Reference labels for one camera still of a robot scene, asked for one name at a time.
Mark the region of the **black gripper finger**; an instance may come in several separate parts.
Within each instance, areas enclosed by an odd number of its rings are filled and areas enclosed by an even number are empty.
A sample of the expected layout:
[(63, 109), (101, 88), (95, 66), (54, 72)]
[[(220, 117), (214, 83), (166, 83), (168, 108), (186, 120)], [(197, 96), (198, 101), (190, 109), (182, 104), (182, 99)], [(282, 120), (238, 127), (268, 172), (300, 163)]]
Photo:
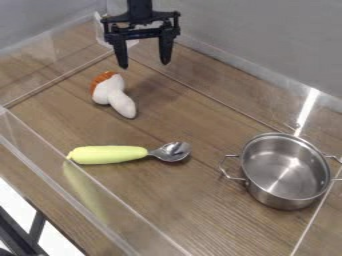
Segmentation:
[(160, 57), (161, 62), (168, 65), (172, 61), (174, 47), (174, 34), (166, 32), (160, 37)]
[(118, 64), (124, 69), (129, 68), (129, 52), (128, 43), (125, 40), (120, 39), (114, 41), (114, 51), (118, 59)]

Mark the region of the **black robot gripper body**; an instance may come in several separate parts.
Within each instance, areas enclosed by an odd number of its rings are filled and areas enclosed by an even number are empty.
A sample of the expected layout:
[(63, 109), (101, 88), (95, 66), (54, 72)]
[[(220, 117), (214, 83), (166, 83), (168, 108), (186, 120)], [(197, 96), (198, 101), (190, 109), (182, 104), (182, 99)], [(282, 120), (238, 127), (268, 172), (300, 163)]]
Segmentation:
[(126, 0), (128, 10), (101, 19), (109, 43), (133, 39), (158, 38), (172, 44), (181, 35), (180, 11), (157, 11), (153, 0)]

